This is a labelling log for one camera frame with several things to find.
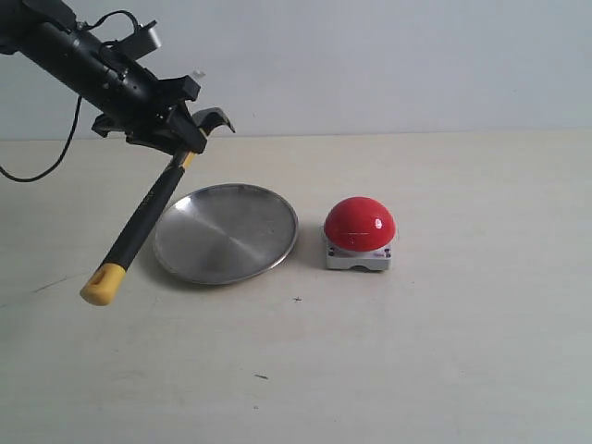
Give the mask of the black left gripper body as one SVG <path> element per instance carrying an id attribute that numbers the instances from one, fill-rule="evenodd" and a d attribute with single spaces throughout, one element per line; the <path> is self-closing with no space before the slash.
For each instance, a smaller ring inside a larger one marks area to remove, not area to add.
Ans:
<path id="1" fill-rule="evenodd" d="M 130 138 L 170 134 L 173 116 L 186 115 L 186 103 L 195 101 L 201 90 L 189 75 L 159 79 L 145 68 L 127 68 L 121 76 L 113 70 L 109 74 L 91 96 L 91 103 L 101 111 L 92 130 L 102 137 L 112 132 Z"/>

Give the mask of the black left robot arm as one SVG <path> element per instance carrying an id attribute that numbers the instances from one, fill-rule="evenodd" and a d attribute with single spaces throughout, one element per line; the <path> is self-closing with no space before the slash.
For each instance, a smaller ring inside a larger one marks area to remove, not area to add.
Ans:
<path id="1" fill-rule="evenodd" d="M 139 64 L 161 45 L 155 24 L 135 24 L 128 37 L 102 42 L 62 1 L 4 1 L 1 52 L 21 53 L 100 110 L 92 130 L 125 135 L 130 144 L 200 154 L 207 138 L 186 106 L 199 84 L 189 76 L 158 79 Z"/>

